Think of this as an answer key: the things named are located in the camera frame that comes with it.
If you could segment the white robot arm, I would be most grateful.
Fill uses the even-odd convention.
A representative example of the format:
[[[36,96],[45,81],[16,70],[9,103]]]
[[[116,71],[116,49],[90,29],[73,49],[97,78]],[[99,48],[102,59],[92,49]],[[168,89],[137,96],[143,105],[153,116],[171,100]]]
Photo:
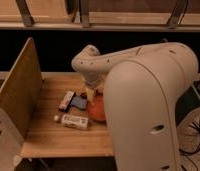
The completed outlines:
[[[104,108],[118,171],[181,171],[178,99],[198,75],[195,53],[178,42],[102,55],[86,46],[72,60],[85,84],[104,74]]]

